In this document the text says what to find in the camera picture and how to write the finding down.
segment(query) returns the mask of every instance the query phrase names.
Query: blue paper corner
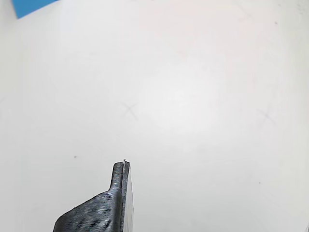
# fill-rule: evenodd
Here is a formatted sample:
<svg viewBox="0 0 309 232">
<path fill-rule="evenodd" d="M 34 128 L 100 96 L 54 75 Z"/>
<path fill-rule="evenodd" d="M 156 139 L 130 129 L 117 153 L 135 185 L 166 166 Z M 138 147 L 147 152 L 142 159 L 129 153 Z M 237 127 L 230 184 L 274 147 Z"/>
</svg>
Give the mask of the blue paper corner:
<svg viewBox="0 0 309 232">
<path fill-rule="evenodd" d="M 17 18 L 24 17 L 57 0 L 12 0 Z"/>
</svg>

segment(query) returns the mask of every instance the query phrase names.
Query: black plastic object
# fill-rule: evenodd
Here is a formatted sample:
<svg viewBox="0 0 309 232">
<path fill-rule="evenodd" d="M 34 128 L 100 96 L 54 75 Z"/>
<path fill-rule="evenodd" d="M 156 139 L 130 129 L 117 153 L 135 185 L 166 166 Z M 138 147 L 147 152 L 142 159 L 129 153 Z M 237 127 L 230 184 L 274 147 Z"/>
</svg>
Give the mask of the black plastic object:
<svg viewBox="0 0 309 232">
<path fill-rule="evenodd" d="M 111 187 L 62 215 L 54 232 L 132 232 L 133 193 L 130 163 L 116 163 Z"/>
</svg>

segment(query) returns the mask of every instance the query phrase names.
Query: pencil mark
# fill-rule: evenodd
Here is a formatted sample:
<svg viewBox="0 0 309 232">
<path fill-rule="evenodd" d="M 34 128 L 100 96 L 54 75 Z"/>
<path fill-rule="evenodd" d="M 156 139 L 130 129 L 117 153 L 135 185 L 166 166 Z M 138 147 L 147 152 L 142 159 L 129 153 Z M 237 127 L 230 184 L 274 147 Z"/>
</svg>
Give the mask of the pencil mark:
<svg viewBox="0 0 309 232">
<path fill-rule="evenodd" d="M 131 106 L 128 106 L 127 104 L 125 104 L 123 102 L 121 104 L 126 108 L 126 111 L 123 113 L 123 116 L 126 116 L 128 113 L 130 113 L 134 117 L 134 119 L 138 121 L 138 118 L 136 117 L 136 115 L 135 115 L 135 113 L 133 111 L 133 108 L 135 106 L 137 106 L 138 104 L 135 103 L 135 104 L 133 104 Z"/>
<path fill-rule="evenodd" d="M 248 11 L 236 0 L 232 0 L 233 3 L 245 14 L 244 18 L 239 19 L 240 22 L 245 21 L 246 19 L 251 19 L 253 20 L 253 17 L 251 14 L 248 13 Z"/>
<path fill-rule="evenodd" d="M 270 116 L 269 116 L 269 110 L 267 110 L 266 112 L 264 112 L 263 110 L 257 110 L 261 115 L 264 116 L 264 120 L 262 122 L 262 125 L 264 125 L 265 121 L 268 120 L 270 122 L 272 122 L 272 124 L 276 124 L 275 120 L 273 120 Z"/>
</svg>

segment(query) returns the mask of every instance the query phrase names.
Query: white surface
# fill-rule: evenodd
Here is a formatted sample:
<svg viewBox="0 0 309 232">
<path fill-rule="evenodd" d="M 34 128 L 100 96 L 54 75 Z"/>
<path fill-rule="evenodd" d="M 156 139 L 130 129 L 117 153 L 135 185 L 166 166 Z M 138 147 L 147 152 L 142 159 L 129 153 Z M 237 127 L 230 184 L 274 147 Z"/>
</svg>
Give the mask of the white surface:
<svg viewBox="0 0 309 232">
<path fill-rule="evenodd" d="M 307 0 L 62 0 L 20 20 L 1 0 L 1 231 L 51 232 L 126 158 L 134 232 L 303 232 L 308 41 Z"/>
</svg>

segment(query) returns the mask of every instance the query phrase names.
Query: textured plastic part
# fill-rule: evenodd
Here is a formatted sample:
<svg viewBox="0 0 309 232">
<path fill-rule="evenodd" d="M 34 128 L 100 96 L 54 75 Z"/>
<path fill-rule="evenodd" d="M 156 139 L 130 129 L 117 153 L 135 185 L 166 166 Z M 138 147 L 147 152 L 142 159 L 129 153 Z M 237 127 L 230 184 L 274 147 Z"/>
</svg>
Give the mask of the textured plastic part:
<svg viewBox="0 0 309 232">
<path fill-rule="evenodd" d="M 133 206 L 126 209 L 129 168 L 129 162 L 116 163 L 110 189 L 62 215 L 54 232 L 123 232 L 126 210 L 133 213 Z"/>
<path fill-rule="evenodd" d="M 57 0 L 13 0 L 17 18 L 24 17 Z"/>
</svg>

